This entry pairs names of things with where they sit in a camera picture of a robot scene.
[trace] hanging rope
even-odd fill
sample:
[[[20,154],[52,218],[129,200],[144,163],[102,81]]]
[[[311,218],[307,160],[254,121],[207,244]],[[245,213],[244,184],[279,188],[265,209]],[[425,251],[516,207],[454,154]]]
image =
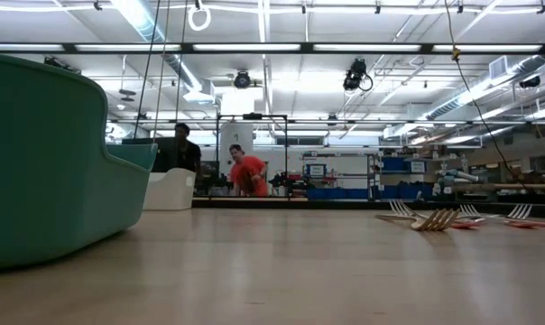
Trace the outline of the hanging rope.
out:
[[[171,7],[171,0],[168,0],[168,7]],[[168,31],[169,31],[169,23],[171,18],[171,11],[166,10],[166,27],[164,28],[164,44],[162,45],[162,57],[164,58],[164,53],[166,52],[166,42],[168,40]],[[152,129],[152,142],[156,143],[156,127],[158,125],[158,115],[161,111],[161,95],[162,95],[162,81],[164,78],[164,62],[165,60],[162,60],[161,64],[161,83],[158,86],[158,97],[156,98],[156,117],[154,118],[154,128]]]
[[[146,60],[146,70],[144,71],[143,88],[140,93],[140,102],[138,103],[138,115],[136,116],[136,128],[134,129],[134,140],[138,135],[138,123],[140,122],[140,116],[143,110],[144,90],[146,89],[146,81],[148,79],[148,70],[150,68],[150,58],[152,57],[152,47],[154,46],[154,39],[156,37],[156,26],[158,26],[158,13],[161,11],[161,0],[158,0],[156,4],[156,15],[154,17],[154,27],[152,29],[152,37],[150,40],[150,49],[148,50],[148,59]]]
[[[187,7],[189,6],[189,0],[186,0]],[[184,11],[184,16],[182,17],[182,36],[180,37],[180,43],[184,43],[184,36],[186,34],[186,20],[187,20],[188,12]],[[179,105],[180,105],[180,76],[182,75],[182,61],[183,57],[180,56],[179,59],[179,81],[176,85],[176,116],[174,117],[174,121],[176,123],[179,123]]]

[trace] red shirt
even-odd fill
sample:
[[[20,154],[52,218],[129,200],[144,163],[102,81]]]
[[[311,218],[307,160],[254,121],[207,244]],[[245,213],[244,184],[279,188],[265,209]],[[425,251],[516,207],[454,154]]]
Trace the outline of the red shirt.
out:
[[[241,177],[246,177],[246,175],[241,175],[246,172],[248,172],[251,176],[260,175],[264,166],[265,164],[262,160],[252,156],[245,156],[243,158],[243,162],[236,163],[230,170],[230,180],[234,184],[237,184],[240,187],[240,190],[245,194],[250,196],[265,197],[268,195],[268,189],[266,187],[266,183],[264,182],[264,177],[256,182],[253,181],[254,186],[252,189],[248,189],[244,184],[244,180],[241,179]]]

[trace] blue bin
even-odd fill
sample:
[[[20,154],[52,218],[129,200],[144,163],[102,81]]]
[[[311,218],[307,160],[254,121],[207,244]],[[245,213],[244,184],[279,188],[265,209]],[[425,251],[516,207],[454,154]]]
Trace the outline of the blue bin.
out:
[[[383,172],[406,171],[404,158],[386,157],[383,158]]]
[[[351,200],[366,200],[369,196],[368,189],[348,189],[345,192],[346,198]]]
[[[371,192],[376,200],[399,199],[399,188],[394,185],[385,185],[383,192],[379,191],[378,186],[372,186]]]
[[[433,195],[433,187],[430,185],[410,184],[399,186],[399,197],[404,200],[415,200],[419,191],[421,191],[421,195],[424,197]]]
[[[311,189],[307,190],[309,200],[338,200],[346,199],[344,189]]]

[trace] cable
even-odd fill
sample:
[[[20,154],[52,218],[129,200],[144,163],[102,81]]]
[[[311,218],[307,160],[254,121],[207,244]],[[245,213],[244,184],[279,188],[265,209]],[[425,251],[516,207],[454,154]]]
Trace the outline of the cable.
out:
[[[185,6],[189,6],[189,0],[186,0],[186,4]],[[187,15],[188,15],[188,12],[185,10],[184,11],[184,17],[182,17],[182,35],[180,37],[180,43],[184,43],[184,36],[186,34],[186,21],[187,21]],[[182,75],[182,57],[179,57],[179,81],[178,83],[176,84],[176,116],[174,118],[174,121],[176,123],[179,122],[179,105],[180,105],[180,79],[181,79],[181,76]]]
[[[481,119],[481,121],[483,122],[483,125],[487,129],[487,132],[491,136],[491,139],[493,140],[495,149],[497,150],[497,152],[501,156],[501,159],[503,160],[503,164],[505,165],[505,168],[507,168],[507,171],[511,174],[511,176],[513,177],[514,180],[517,180],[523,186],[523,188],[526,191],[529,191],[529,189],[527,189],[525,184],[523,184],[522,181],[520,181],[517,177],[515,177],[515,175],[513,174],[513,171],[511,170],[511,168],[509,168],[509,164],[507,164],[507,160],[505,159],[505,156],[501,152],[501,149],[499,148],[499,144],[497,144],[497,140],[495,139],[493,133],[491,132],[491,128],[489,128],[489,125],[487,125],[485,119],[483,118],[483,113],[481,113],[481,108],[477,104],[476,99],[473,97],[473,93],[471,92],[471,88],[469,88],[469,84],[467,83],[465,75],[463,74],[463,70],[461,69],[461,64],[459,63],[460,50],[457,48],[457,43],[455,42],[455,36],[454,36],[454,33],[453,33],[453,22],[451,21],[451,12],[449,10],[449,4],[448,4],[447,0],[444,0],[444,1],[445,1],[445,10],[447,11],[447,18],[448,18],[448,25],[449,25],[449,35],[451,36],[451,44],[453,45],[453,61],[457,64],[457,68],[459,70],[459,75],[461,76],[461,79],[463,80],[463,83],[465,84],[465,87],[466,87],[467,91],[471,95],[471,99],[473,101],[473,104],[475,105],[475,107],[477,108],[477,112],[479,113],[479,118]]]
[[[171,6],[171,0],[168,0],[168,7]],[[164,27],[164,44],[162,45],[162,57],[164,57],[164,53],[166,53],[166,41],[168,40],[168,31],[169,31],[169,22],[171,18],[171,11],[166,11],[166,27]],[[154,118],[154,128],[152,129],[152,142],[156,143],[156,127],[158,126],[158,115],[161,111],[161,94],[162,94],[162,79],[164,77],[164,62],[165,60],[162,60],[161,64],[161,80],[160,84],[158,85],[158,97],[156,98],[156,118]]]
[[[152,57],[152,47],[154,46],[154,39],[156,36],[156,26],[158,26],[158,13],[161,11],[161,0],[158,0],[156,5],[156,16],[154,17],[154,26],[152,27],[152,37],[150,38],[150,49],[148,50],[148,58],[146,60],[146,70],[144,70],[143,88],[140,93],[140,101],[138,103],[138,115],[136,116],[136,128],[134,129],[134,140],[138,135],[138,122],[140,122],[140,114],[143,110],[144,89],[146,88],[146,81],[148,79],[148,69],[150,68],[150,58]]]
[[[361,89],[362,91],[364,92],[368,92],[368,91],[371,91],[371,89],[373,89],[373,86],[374,86],[374,83],[373,83],[373,78],[371,78],[371,76],[369,76],[368,74],[365,74],[365,78],[363,80],[367,80],[369,79],[371,81],[371,87],[369,88],[362,88],[360,85],[359,85],[359,89]]]

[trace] hanging ring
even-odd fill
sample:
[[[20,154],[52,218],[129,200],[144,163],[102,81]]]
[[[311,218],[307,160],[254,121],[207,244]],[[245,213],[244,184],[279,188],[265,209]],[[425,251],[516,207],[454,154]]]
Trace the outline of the hanging ring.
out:
[[[205,15],[207,16],[205,22],[198,26],[194,23],[194,14],[195,13],[198,13],[198,12],[204,12]],[[210,10],[208,8],[205,8],[204,5],[201,5],[200,8],[197,8],[195,6],[192,6],[189,10],[189,26],[190,28],[193,30],[193,31],[196,31],[196,32],[200,32],[200,31],[203,31],[205,29],[207,29],[207,27],[210,25],[210,21],[212,20],[212,16],[210,14]]]

